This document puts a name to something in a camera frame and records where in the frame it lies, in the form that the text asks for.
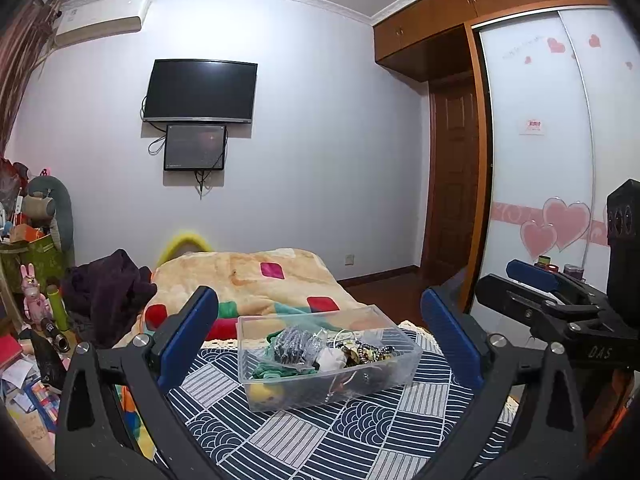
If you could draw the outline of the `wooden overhead cabinet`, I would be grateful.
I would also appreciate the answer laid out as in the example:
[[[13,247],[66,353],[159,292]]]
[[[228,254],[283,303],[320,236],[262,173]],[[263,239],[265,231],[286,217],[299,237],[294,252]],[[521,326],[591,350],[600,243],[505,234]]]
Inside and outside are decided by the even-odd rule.
[[[465,73],[472,70],[465,23],[555,3],[606,0],[418,0],[373,27],[374,60],[417,82]]]

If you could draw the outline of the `white sock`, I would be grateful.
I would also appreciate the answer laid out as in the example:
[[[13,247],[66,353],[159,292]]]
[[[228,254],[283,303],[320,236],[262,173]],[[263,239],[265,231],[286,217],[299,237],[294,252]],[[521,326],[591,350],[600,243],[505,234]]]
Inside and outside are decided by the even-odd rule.
[[[323,348],[316,357],[320,373],[337,372],[346,367],[347,356],[341,348]]]

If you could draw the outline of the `small black wall monitor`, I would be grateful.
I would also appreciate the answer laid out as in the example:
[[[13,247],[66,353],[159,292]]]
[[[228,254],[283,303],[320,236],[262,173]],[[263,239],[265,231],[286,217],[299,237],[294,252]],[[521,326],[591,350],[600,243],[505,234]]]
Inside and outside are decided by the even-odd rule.
[[[165,136],[164,170],[223,170],[227,140],[224,125],[169,125]]]

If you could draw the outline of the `pink rabbit toy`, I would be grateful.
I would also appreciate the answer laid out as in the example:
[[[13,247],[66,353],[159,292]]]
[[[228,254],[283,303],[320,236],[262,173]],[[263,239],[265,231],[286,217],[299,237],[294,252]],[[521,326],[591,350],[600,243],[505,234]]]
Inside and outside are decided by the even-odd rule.
[[[35,267],[32,263],[20,267],[22,282],[21,289],[24,295],[24,311],[29,323],[37,328],[43,322],[52,318],[52,311],[46,296],[40,290],[40,284],[36,278]]]

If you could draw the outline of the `red striped curtain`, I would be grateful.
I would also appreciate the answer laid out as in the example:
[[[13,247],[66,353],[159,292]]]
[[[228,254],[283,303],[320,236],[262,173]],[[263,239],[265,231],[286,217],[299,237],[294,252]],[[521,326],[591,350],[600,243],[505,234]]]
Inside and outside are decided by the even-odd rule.
[[[6,152],[32,71],[54,35],[60,0],[30,0],[1,35],[1,156]]]

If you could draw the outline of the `yellow haired felt doll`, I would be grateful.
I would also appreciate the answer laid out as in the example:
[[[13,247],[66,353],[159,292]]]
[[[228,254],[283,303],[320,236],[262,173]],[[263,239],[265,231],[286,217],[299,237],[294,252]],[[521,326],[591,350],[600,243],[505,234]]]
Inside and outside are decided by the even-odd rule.
[[[274,411],[282,405],[285,395],[279,385],[258,382],[248,386],[247,401],[252,411]]]

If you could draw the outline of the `clear plastic storage box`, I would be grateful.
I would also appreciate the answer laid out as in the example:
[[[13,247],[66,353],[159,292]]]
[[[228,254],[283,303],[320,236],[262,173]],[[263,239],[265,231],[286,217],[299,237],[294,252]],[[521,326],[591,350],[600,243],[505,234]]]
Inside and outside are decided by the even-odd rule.
[[[239,381],[253,412],[346,402],[409,385],[422,349],[380,309],[242,316]]]

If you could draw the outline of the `white wall air conditioner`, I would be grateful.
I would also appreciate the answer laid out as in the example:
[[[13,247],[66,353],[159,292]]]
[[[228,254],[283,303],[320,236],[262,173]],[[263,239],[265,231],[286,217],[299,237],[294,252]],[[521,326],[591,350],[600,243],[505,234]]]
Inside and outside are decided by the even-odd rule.
[[[54,44],[58,48],[81,42],[140,32],[151,0],[100,0],[64,11]]]

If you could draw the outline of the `dark purple clothing pile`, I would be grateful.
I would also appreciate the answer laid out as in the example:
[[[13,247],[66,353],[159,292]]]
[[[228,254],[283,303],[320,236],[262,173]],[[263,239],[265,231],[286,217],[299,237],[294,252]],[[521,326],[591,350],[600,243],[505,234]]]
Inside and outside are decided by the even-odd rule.
[[[123,249],[68,268],[61,285],[73,330],[99,349],[117,344],[157,292],[151,270],[139,268]]]

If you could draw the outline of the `yellow round chair back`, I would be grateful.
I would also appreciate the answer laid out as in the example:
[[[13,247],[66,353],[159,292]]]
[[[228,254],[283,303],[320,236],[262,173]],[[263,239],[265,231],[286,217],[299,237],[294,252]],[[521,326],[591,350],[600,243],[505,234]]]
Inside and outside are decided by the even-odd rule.
[[[212,252],[213,247],[197,232],[181,231],[175,235],[160,252],[156,267],[164,263],[188,254],[189,252]]]

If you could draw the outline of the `beige blanket with coloured squares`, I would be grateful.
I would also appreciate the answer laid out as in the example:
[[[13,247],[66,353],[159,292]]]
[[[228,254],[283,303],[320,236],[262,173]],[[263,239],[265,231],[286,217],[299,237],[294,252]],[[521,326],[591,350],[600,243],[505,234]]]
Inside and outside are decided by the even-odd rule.
[[[337,283],[313,252],[278,248],[266,252],[191,252],[159,266],[156,294],[145,307],[162,304],[178,313],[200,286],[216,292],[218,316],[352,310],[363,304]]]

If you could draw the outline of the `grey green plush toy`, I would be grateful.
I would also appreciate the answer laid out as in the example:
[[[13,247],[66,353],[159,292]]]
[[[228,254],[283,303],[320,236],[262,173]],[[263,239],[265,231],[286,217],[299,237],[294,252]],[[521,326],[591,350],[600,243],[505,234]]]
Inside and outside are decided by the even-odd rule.
[[[35,177],[28,182],[22,213],[36,226],[44,226],[60,252],[73,248],[74,222],[70,193],[61,180]]]

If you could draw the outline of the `grey fabric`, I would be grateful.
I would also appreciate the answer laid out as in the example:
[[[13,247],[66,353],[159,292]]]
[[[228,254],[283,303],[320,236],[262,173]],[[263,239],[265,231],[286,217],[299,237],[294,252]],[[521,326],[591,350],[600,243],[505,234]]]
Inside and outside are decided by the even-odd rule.
[[[270,348],[273,359],[282,365],[311,366],[326,348],[326,341],[311,330],[291,326],[271,339]]]

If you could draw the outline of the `white sliding wardrobe door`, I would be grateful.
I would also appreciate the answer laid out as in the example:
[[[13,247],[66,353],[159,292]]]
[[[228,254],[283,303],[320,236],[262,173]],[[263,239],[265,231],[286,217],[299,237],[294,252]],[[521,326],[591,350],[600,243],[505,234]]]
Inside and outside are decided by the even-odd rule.
[[[483,273],[546,255],[605,289],[606,199],[639,177],[639,48],[609,8],[480,29],[492,134]]]

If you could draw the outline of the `black chain pattern bag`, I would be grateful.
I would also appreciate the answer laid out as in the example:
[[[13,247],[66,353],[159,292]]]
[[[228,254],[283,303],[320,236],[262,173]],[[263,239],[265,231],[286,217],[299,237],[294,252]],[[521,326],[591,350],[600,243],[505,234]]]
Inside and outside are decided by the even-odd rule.
[[[341,353],[346,367],[389,361],[399,356],[399,351],[391,344],[356,335],[336,335],[332,347]]]

